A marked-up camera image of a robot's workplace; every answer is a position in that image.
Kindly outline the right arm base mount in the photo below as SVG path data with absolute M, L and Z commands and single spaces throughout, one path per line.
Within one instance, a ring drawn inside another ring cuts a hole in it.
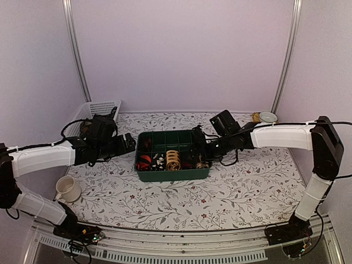
M 298 239 L 308 238 L 313 235 L 310 225 L 292 225 L 289 223 L 278 225 L 269 224 L 264 229 L 269 245 L 277 245 Z

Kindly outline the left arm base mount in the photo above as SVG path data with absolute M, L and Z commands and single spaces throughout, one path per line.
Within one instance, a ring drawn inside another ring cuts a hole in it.
M 61 226 L 55 226 L 53 234 L 58 237 L 81 242 L 86 245 L 97 244 L 100 240 L 105 237 L 104 232 L 98 226 L 90 226 L 83 224 L 77 224 L 71 229 L 64 228 Z

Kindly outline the flamingo patterned tie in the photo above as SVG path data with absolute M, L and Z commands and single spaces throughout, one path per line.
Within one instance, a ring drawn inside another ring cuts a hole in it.
M 197 162 L 196 169 L 209 169 L 211 165 L 212 163 L 209 161 L 200 161 Z

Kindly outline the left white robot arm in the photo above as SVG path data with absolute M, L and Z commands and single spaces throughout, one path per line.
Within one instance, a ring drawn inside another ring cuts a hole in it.
M 60 142 L 7 148 L 1 144 L 1 208 L 23 211 L 43 218 L 69 238 L 82 233 L 77 216 L 64 204 L 53 202 L 31 190 L 20 187 L 23 175 L 56 167 L 81 164 L 94 166 L 113 157 L 135 151 L 136 141 L 127 133 L 110 139 L 87 140 L 68 137 Z

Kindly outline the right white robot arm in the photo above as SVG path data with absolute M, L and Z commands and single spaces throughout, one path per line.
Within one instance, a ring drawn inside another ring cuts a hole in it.
M 305 192 L 284 229 L 288 239 L 297 239 L 305 232 L 310 217 L 325 200 L 333 182 L 340 178 L 344 145 L 335 126 L 351 122 L 334 122 L 322 115 L 307 122 L 249 122 L 240 126 L 231 116 L 219 114 L 211 123 L 217 136 L 207 136 L 199 125 L 192 129 L 195 148 L 205 161 L 220 161 L 231 151 L 269 147 L 288 149 L 310 159 L 312 169 Z

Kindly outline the green divided organizer box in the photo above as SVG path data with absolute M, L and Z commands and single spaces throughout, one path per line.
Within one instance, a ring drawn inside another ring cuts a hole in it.
M 139 179 L 143 182 L 172 182 L 207 178 L 212 165 L 209 169 L 196 169 L 197 162 L 200 162 L 201 160 L 195 153 L 194 136 L 204 136 L 204 134 L 200 129 L 196 128 L 191 130 L 150 131 L 140 133 L 137 138 L 134 165 Z M 146 152 L 141 150 L 141 140 L 143 138 L 152 139 L 151 151 Z M 166 160 L 166 152 L 169 150 L 178 151 L 181 161 L 183 157 L 191 156 L 195 163 L 195 169 L 182 170 L 181 166 L 180 170 L 168 171 L 166 170 L 166 162 L 165 169 L 162 171 L 152 171 L 150 169 L 147 172 L 141 172 L 136 169 L 136 162 L 140 155 L 149 155 L 152 159 L 153 154 L 163 153 Z

